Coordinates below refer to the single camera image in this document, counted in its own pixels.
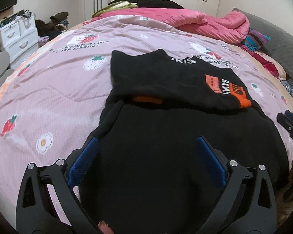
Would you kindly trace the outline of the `person's left hand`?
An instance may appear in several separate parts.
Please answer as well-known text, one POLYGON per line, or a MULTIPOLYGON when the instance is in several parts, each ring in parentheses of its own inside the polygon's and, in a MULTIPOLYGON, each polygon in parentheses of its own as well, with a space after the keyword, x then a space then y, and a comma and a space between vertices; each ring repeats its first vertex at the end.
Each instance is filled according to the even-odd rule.
POLYGON ((100 221, 98 224, 98 228, 104 233, 104 234, 114 234, 114 231, 108 226, 108 224, 105 221, 100 221))

